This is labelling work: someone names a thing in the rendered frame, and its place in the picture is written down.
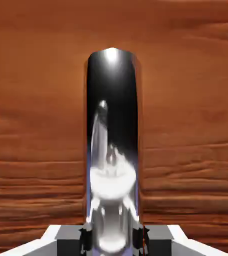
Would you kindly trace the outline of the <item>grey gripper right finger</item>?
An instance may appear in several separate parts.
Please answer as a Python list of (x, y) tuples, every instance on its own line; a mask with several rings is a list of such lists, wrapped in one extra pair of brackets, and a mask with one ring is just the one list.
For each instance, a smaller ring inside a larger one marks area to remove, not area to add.
[(133, 256), (228, 256), (228, 253), (189, 239), (181, 227), (146, 225), (133, 228)]

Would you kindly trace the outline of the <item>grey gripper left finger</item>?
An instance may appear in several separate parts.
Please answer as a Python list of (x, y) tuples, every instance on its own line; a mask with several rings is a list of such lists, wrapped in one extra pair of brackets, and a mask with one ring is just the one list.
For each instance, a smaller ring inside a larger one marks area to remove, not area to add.
[(86, 241), (82, 225), (51, 224), (41, 238), (0, 253), (0, 256), (93, 256), (92, 247)]

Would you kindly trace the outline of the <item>reddish wooden cabinet door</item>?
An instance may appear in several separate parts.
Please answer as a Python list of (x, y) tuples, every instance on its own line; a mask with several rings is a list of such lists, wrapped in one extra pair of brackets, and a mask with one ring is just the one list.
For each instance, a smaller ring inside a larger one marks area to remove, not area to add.
[(228, 253), (228, 0), (0, 0), (0, 253), (85, 217), (86, 61), (137, 57), (140, 215)]

